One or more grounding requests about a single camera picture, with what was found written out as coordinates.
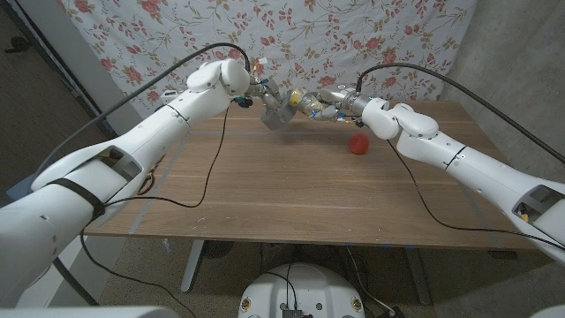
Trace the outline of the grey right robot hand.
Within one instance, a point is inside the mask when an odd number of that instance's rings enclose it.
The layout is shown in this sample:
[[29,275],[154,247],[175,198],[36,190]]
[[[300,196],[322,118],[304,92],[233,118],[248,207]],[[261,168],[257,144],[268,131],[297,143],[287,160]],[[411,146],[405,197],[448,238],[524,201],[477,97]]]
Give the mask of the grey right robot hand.
[[315,95],[314,108],[308,115],[313,120],[343,122],[348,111],[352,117],[360,117],[370,101],[370,97],[357,93],[354,88],[345,88],[339,92],[321,89]]

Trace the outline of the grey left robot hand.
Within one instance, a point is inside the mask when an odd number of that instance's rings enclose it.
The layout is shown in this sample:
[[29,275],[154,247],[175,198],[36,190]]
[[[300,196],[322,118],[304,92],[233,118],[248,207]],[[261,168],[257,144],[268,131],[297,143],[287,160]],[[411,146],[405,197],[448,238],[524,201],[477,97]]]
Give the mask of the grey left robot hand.
[[252,76],[250,84],[245,92],[254,98],[260,98],[263,105],[270,111],[277,112],[282,107],[282,97],[279,86],[271,79]]

